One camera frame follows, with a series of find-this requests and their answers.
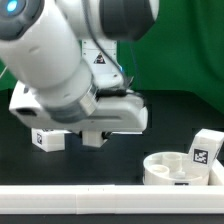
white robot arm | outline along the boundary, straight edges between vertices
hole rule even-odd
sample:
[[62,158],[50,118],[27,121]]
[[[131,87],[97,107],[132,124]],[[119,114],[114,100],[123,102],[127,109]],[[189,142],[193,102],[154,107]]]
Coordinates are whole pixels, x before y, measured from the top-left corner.
[[19,80],[10,111],[29,127],[81,132],[83,144],[96,147],[102,133],[143,131],[144,100],[116,63],[119,84],[100,86],[78,40],[139,39],[158,7],[158,0],[0,0],[0,58]]

black cable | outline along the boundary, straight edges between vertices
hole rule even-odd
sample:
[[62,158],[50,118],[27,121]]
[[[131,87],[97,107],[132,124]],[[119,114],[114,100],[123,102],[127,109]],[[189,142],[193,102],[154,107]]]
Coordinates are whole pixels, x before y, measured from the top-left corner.
[[124,79],[124,87],[127,89],[128,86],[129,86],[128,81],[127,81],[127,77],[125,76],[125,74],[123,72],[121,72],[120,66],[112,59],[112,57],[110,57],[110,55],[102,48],[102,46],[98,43],[98,41],[96,39],[96,36],[95,36],[94,31],[92,29],[92,26],[90,24],[91,11],[90,11],[89,0],[82,0],[82,5],[83,5],[85,22],[86,22],[87,29],[88,29],[90,37],[92,38],[95,45],[101,50],[101,52],[111,61],[111,63],[121,73],[121,75],[123,76],[123,79]]
[[139,67],[138,67],[135,51],[134,51],[134,48],[133,48],[131,43],[129,43],[129,48],[130,48],[130,51],[131,51],[132,61],[134,63],[134,67],[135,67],[135,74],[136,74],[136,79],[137,79],[137,88],[141,89],[142,88],[142,84],[141,84],[141,81],[140,81]]

green screen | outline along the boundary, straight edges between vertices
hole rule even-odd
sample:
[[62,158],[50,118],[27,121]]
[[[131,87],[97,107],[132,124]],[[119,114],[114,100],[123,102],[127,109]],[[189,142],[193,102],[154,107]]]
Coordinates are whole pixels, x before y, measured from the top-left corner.
[[[223,59],[223,0],[160,0],[153,28],[138,42],[118,45],[134,89],[194,92],[224,113]],[[14,85],[9,73],[0,80],[0,90]]]

white block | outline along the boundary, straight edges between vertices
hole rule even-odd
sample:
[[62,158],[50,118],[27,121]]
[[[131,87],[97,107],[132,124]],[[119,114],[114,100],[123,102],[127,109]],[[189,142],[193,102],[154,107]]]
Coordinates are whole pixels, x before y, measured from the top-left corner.
[[32,143],[46,152],[65,149],[64,130],[32,129]]
[[224,133],[202,129],[195,135],[183,169],[199,176],[205,176],[212,169],[224,141]]

sticker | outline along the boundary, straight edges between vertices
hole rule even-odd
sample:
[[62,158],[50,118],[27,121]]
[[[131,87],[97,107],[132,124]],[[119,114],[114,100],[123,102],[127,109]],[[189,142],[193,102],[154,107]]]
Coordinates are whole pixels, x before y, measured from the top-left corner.
[[194,149],[193,161],[196,163],[208,164],[208,151]]
[[94,61],[94,64],[106,64],[101,52],[99,53],[96,60]]
[[42,145],[42,136],[40,134],[38,134],[38,133],[37,133],[37,143]]
[[190,184],[188,182],[175,182],[174,185],[176,185],[176,186],[188,186]]

